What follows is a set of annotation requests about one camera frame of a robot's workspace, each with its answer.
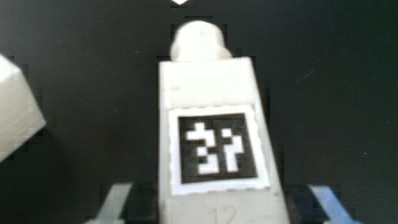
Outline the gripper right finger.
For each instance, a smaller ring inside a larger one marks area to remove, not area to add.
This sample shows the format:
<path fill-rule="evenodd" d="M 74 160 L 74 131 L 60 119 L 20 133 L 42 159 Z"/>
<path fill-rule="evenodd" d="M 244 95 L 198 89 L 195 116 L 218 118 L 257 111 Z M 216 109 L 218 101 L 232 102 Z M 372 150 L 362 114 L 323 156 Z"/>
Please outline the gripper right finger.
<path fill-rule="evenodd" d="M 291 224 L 362 224 L 326 185 L 287 185 L 283 194 Z"/>

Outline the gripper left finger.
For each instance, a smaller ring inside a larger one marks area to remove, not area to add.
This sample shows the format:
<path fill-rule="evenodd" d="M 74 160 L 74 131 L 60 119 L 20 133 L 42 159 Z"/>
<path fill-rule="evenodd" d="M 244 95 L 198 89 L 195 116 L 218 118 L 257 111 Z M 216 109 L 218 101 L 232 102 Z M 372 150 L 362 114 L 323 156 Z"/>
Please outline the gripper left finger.
<path fill-rule="evenodd" d="M 115 183 L 86 224 L 157 224 L 156 188 L 148 183 Z"/>

